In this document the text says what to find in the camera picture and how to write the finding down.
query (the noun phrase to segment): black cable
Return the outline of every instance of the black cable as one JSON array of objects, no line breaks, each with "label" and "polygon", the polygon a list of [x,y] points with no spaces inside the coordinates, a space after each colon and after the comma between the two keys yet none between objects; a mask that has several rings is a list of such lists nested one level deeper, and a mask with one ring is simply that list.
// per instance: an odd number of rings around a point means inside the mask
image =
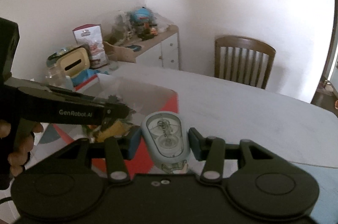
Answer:
[{"label": "black cable", "polygon": [[5,203],[5,202],[8,202],[8,201],[11,201],[11,200],[12,200],[11,197],[5,197],[5,198],[3,198],[3,199],[0,199],[0,204]]}]

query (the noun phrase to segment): round black disc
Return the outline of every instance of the round black disc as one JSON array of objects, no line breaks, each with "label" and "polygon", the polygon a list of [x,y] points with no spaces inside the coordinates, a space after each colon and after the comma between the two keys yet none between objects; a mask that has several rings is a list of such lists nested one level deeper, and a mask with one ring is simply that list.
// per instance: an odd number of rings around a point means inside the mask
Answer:
[{"label": "round black disc", "polygon": [[226,185],[229,197],[241,209],[260,218],[286,220],[308,213],[319,195],[316,180],[297,167],[278,168],[275,164],[268,163],[264,169],[244,167],[235,172]]},{"label": "round black disc", "polygon": [[15,178],[11,196],[19,211],[38,219],[72,219],[100,198],[101,178],[92,170],[74,166],[65,173],[23,173]]}]

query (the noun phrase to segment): drawer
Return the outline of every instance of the drawer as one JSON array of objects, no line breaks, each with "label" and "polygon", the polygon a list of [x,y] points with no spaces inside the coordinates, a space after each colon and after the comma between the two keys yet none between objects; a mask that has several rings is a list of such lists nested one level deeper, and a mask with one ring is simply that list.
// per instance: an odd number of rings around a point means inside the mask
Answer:
[{"label": "drawer", "polygon": [[148,67],[162,67],[161,44],[157,44],[136,57],[136,63]]},{"label": "drawer", "polygon": [[165,58],[168,54],[170,54],[173,50],[178,48],[177,43],[177,33],[170,36],[169,38],[163,40],[161,42],[162,47],[162,56]]},{"label": "drawer", "polygon": [[175,49],[163,58],[163,67],[179,70],[179,50]]}]

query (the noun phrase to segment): dark wooden floor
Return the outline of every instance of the dark wooden floor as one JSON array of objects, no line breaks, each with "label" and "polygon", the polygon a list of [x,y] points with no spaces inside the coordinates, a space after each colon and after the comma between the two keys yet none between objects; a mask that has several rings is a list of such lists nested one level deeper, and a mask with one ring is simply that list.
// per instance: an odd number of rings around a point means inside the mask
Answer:
[{"label": "dark wooden floor", "polygon": [[319,106],[330,112],[333,112],[338,117],[338,110],[335,109],[336,100],[337,98],[335,96],[330,96],[330,95],[316,91],[311,101],[311,104]]}]

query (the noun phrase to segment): white tabletop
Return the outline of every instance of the white tabletop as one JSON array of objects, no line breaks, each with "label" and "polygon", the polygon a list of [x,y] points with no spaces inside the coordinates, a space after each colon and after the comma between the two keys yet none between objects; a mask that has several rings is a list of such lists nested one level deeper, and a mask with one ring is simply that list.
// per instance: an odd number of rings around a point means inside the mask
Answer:
[{"label": "white tabletop", "polygon": [[251,139],[288,161],[338,168],[338,119],[327,110],[189,72],[120,63],[113,74],[176,91],[180,114],[203,136]]}]

